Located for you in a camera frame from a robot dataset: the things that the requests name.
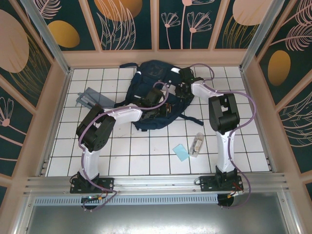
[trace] grid tile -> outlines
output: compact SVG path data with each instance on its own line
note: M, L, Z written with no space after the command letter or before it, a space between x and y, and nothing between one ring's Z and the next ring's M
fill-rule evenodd
M192 69L196 77L211 77L206 67ZM237 67L213 69L215 79L207 81L207 85L219 90L231 89L246 93ZM51 152L47 176L71 176L80 168L82 149L78 147L76 128L88 114L89 109L80 104L76 106L78 93L90 87L101 91L102 95L112 101L124 101L135 71L134 68L74 71ZM246 97L235 94L235 99L241 117L240 124L243 124L251 117L252 109ZM147 132L138 131L130 123L115 126L100 152L98 169L101 176L200 174L209 173L210 170L214 173L218 149L215 132L209 123L208 100L195 97L184 114L204 119L204 126L180 117L168 127ZM174 154L173 148L182 144L188 151L198 132L206 136L200 154L181 162ZM235 163L243 171L269 170L254 121L236 132L234 151Z

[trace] orange circle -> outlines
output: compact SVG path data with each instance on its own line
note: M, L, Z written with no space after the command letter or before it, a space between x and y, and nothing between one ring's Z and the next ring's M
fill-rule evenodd
M98 10L106 18L113 21L128 20L127 9L130 11L133 18L136 17L142 9L142 0L95 0L94 2Z

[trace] flower illustration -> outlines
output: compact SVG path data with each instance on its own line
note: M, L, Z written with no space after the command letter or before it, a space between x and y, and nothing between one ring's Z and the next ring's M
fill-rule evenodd
M206 14L198 13L195 18L194 12L187 14L187 23L189 25L191 32L190 49L192 48L193 33L211 30L212 25L211 23L209 23L209 21L210 21L209 12Z
M214 2L215 0L182 0L184 5L183 13L182 13L182 25L181 25L181 49L183 49L183 26L184 26L184 16L185 16L185 9L187 6L191 5L204 5Z
M22 133L24 135L26 135L26 133L20 131L19 129L13 127L12 125L10 125L10 119L12 116L12 112L13 112L13 107L14 107L14 102L13 100L9 99L7 100L7 102L5 102L4 97L0 97L0 126L2 127L10 127L13 130ZM13 144L19 145L19 146L23 146L22 143L19 143L17 141L14 141L12 139L9 139L5 136L0 135L0 138L7 140Z
M181 24L181 21L178 20L178 16L175 13L162 13L161 19L166 27L166 33L167 33L167 41L169 45L169 49L171 49L170 42L169 42L169 34L168 34L168 28L175 27Z

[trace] purple cable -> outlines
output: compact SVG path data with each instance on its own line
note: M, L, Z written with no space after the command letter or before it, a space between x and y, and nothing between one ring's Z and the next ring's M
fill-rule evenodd
M86 127L86 129L82 132L82 134L81 134L81 136L80 136L80 138L79 138L79 141L78 141L78 146L79 146L79 148L82 149L81 168L82 168L82 172L83 172L84 177L87 179L87 181L88 181L90 184L92 184L92 185L95 186L96 188L99 188L99 189L101 189L102 191L107 191L107 192L113 192L113 193L114 193L114 195L112 195L109 199L107 199L107 201L105 201L102 205L95 207L94 209L90 210L90 212L96 211L96 210L102 208L103 206L105 206L114 196L117 195L118 192L115 191L115 190L112 190L112 189L103 188L103 187L101 187L101 186L95 184L94 182L92 182L92 180L90 180L90 178L88 177L88 175L87 175L87 173L86 173L86 171L85 171L84 162L83 162L83 161L84 161L84 157L85 157L85 150L86 150L86 148L84 148L84 147L81 145L81 142L82 142L82 139L83 139L84 135L85 135L86 132L89 130L89 128L90 128L99 118L103 117L104 115L107 115L107 114L110 114L110 113L114 113L114 112L118 112L118 111L122 111L122 110L128 110L128 109L153 110L153 109L156 109L156 108L160 107L161 105L163 105L163 104L167 101L167 99L168 99L168 96L169 96L169 89L168 89L168 87L167 87L167 84L165 84L165 83L163 83L163 82L161 82L161 81L157 81L157 82L153 85L153 87L155 87L157 84L162 84L162 85L164 85L164 86L166 87L165 98L164 98L164 100L163 100L160 104L158 104L157 106L154 106L154 107L132 107L132 106L129 107L129 106L124 106L124 107L119 107L119 108L114 109L114 110L107 111L107 112L102 113L102 114L98 115L97 117L95 117L95 118L89 123L89 125ZM87 211L87 209L86 209L85 206L84 206L85 203L86 203L86 201L82 204L82 206L83 206L84 211Z
M237 92L237 91L225 91L225 92L222 92L222 91L218 91L218 90L215 90L215 89L210 88L210 87L206 84L206 81L208 81L208 80L213 80L213 79L215 78L215 73L213 72L212 68L211 68L210 66L208 66L207 64L204 64L204 63L195 63L195 64L191 65L190 67L193 67L193 66L196 66L196 65L202 65L202 66L208 67L209 70L212 72L212 78L211 78L211 79L209 79L209 78L208 78L208 79L204 79L204 81L203 81L203 85L204 85L204 87L205 87L206 89L208 89L208 90L210 90L210 91L212 91L212 92L214 92L214 93L217 93L217 94L240 94L240 95L243 95L243 96L245 96L246 98L248 98L248 99L252 102L252 104L253 104L253 115L252 115L252 117L251 117L246 123L244 123L244 124L238 126L237 128L233 129L233 130L230 132L229 138L231 139L232 134L233 134L236 130L238 130L238 129L240 129L240 128L242 128L242 127L245 127L246 125L250 124L250 123L252 122L252 120L255 118L255 115L256 115L256 103L255 103L255 101L254 101L249 95L247 95L247 94L245 94L245 93L241 93L241 92ZM230 159L230 162L231 162L231 164L242 174L242 176L244 176L244 178L246 179L246 182L247 182L247 184L248 184L248 196L247 196L246 200L245 200L242 204L239 204L239 205L236 205L236 206L226 207L226 208L228 208L228 209L235 209L235 208L239 208L239 207L244 206L244 205L248 202L248 200L249 200L249 198L250 198L250 195L251 195L251 192L252 192L252 188L251 188L251 185L250 185L250 181L248 180L248 178L247 178L247 176L245 175L245 173L243 173L243 172L235 165L235 163L233 162L230 149L231 149L231 141L229 140L229 143L228 143L228 152L229 152L229 159Z

